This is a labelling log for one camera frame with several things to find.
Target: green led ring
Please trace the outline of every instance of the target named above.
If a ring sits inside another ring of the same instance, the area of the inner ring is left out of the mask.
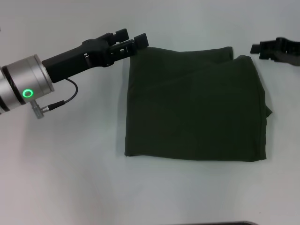
[[[30,89],[26,89],[23,91],[23,96],[24,98],[30,98],[31,96],[33,96],[33,91]]]

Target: black cable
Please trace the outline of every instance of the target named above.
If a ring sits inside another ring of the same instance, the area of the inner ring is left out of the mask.
[[[71,98],[69,98],[67,101],[65,101],[65,103],[68,103],[73,98],[75,98],[75,96],[77,95],[77,93],[78,93],[78,86],[77,86],[77,84],[74,81],[71,81],[69,78],[66,78],[66,80],[69,81],[69,82],[71,82],[72,84],[74,84],[74,86],[76,88],[76,91],[75,91],[74,95]]]
[[[60,101],[60,102],[57,102],[57,103],[48,105],[46,108],[48,108],[49,111],[51,111],[51,110],[53,110],[53,109],[56,109],[56,108],[58,108],[58,107],[64,105],[65,103],[68,103],[69,101],[71,101],[72,99],[74,99],[75,96],[77,95],[77,93],[78,93],[78,86],[77,86],[77,84],[76,84],[74,81],[71,81],[71,80],[68,79],[68,78],[66,78],[66,80],[69,81],[69,82],[71,82],[71,83],[75,86],[76,91],[75,91],[74,95],[73,95],[71,98],[69,98],[68,100],[66,100],[66,101]]]

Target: silver cylindrical joint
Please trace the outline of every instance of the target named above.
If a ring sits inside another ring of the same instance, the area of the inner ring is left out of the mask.
[[[37,55],[4,66],[0,72],[0,113],[51,91],[52,81]]]

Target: dark green cloth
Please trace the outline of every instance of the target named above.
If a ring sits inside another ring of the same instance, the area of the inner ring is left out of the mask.
[[[270,113],[250,57],[148,47],[130,59],[125,155],[266,159]]]

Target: cloth fold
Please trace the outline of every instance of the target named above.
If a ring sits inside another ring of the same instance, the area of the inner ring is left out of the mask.
[[[262,160],[270,113],[250,57],[148,47],[130,60],[125,155]]]

